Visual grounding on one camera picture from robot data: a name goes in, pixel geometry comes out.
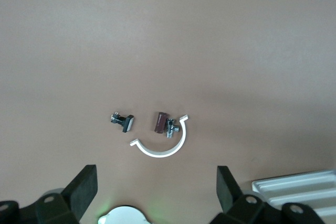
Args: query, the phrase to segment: beige surface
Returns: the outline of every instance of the beige surface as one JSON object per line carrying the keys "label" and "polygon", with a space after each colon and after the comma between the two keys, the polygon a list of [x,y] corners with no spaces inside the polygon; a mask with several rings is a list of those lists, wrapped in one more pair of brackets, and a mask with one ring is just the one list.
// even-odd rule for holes
{"label": "beige surface", "polygon": [[[335,168],[335,41],[336,0],[0,0],[0,200],[97,164],[83,224],[120,204],[209,223],[217,165],[244,187]],[[157,111],[190,116],[164,159],[129,146],[177,143],[153,132]]]}

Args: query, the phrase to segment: metal bolt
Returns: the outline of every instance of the metal bolt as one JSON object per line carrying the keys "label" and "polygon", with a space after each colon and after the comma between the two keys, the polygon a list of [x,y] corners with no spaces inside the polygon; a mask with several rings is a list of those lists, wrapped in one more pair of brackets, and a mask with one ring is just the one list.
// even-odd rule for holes
{"label": "metal bolt", "polygon": [[53,196],[50,196],[48,198],[44,199],[44,203],[52,202],[55,198]]}
{"label": "metal bolt", "polygon": [[299,207],[298,205],[291,205],[289,208],[290,208],[290,210],[292,210],[296,214],[302,214],[303,213],[303,209],[301,207]]}
{"label": "metal bolt", "polygon": [[5,211],[9,206],[7,204],[4,204],[2,206],[0,206],[0,212],[1,211]]}
{"label": "metal bolt", "polygon": [[258,202],[257,199],[252,196],[246,197],[246,201],[249,202],[250,204],[256,204]]}

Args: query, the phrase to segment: silver screw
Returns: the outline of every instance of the silver screw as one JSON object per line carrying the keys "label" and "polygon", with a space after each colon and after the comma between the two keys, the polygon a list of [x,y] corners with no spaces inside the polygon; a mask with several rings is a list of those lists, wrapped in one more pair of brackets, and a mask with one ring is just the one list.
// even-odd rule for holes
{"label": "silver screw", "polygon": [[246,197],[246,201],[249,202],[250,204],[256,204],[258,202],[257,199],[252,196]]}
{"label": "silver screw", "polygon": [[0,212],[1,211],[5,211],[9,206],[7,204],[4,204],[2,206],[0,206]]}
{"label": "silver screw", "polygon": [[53,196],[50,196],[48,198],[44,199],[44,203],[52,202],[55,198]]}
{"label": "silver screw", "polygon": [[292,210],[296,214],[302,214],[303,213],[303,209],[301,207],[299,207],[298,205],[291,205],[289,208],[290,208],[290,210]]}

